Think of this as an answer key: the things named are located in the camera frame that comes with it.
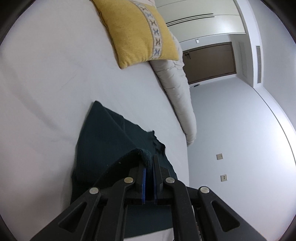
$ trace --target towel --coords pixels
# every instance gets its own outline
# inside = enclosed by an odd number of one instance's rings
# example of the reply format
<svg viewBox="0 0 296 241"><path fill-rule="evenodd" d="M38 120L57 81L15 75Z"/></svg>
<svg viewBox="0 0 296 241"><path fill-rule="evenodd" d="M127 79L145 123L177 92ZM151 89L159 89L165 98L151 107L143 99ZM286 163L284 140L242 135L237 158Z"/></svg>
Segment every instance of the towel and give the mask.
<svg viewBox="0 0 296 241"><path fill-rule="evenodd" d="M72 174L72 197L75 201L92 186L112 186L128 176L129 170L142 161L146 167L146 187L153 188L152 157L177 179L165 155L165 145L154 131L146 132L123 116L95 101L81 130ZM169 206L128 205L125 238L172 228Z"/></svg>

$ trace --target decorative pillow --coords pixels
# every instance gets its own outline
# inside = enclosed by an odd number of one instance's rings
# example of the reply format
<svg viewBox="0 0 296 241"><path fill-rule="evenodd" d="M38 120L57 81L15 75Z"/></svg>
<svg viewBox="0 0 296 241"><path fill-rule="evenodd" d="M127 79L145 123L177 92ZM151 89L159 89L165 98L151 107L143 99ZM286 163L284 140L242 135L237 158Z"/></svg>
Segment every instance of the decorative pillow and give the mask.
<svg viewBox="0 0 296 241"><path fill-rule="evenodd" d="M154 6L134 0L93 0L121 69L153 59L178 60L165 21Z"/></svg>

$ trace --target wall vent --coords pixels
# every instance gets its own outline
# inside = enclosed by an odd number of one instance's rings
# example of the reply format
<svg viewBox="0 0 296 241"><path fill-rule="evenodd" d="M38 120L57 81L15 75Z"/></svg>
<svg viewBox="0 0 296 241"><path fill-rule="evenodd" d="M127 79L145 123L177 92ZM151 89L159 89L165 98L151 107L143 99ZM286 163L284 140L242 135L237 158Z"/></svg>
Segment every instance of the wall vent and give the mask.
<svg viewBox="0 0 296 241"><path fill-rule="evenodd" d="M262 76L262 63L261 63L261 47L256 46L257 50L257 60L258 60L258 80L257 84L261 83L261 76Z"/></svg>

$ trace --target brown door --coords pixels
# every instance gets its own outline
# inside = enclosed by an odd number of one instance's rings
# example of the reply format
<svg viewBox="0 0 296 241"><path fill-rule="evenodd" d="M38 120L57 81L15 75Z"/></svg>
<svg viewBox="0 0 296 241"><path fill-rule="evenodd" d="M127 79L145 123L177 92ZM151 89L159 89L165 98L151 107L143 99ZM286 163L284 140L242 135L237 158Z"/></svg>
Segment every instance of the brown door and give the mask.
<svg viewBox="0 0 296 241"><path fill-rule="evenodd" d="M236 74L231 42L186 50L183 52L183 61L189 84Z"/></svg>

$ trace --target mattress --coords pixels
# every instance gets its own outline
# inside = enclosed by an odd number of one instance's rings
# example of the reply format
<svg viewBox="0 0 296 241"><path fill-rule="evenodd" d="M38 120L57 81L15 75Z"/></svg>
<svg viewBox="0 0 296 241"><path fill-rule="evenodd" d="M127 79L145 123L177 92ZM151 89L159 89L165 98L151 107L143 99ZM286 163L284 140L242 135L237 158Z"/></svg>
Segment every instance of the mattress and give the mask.
<svg viewBox="0 0 296 241"><path fill-rule="evenodd" d="M70 202L93 101L155 131L189 185L186 138L148 62L119 69L91 1L36 0L0 46L0 214L28 241ZM172 240L172 230L132 240Z"/></svg>

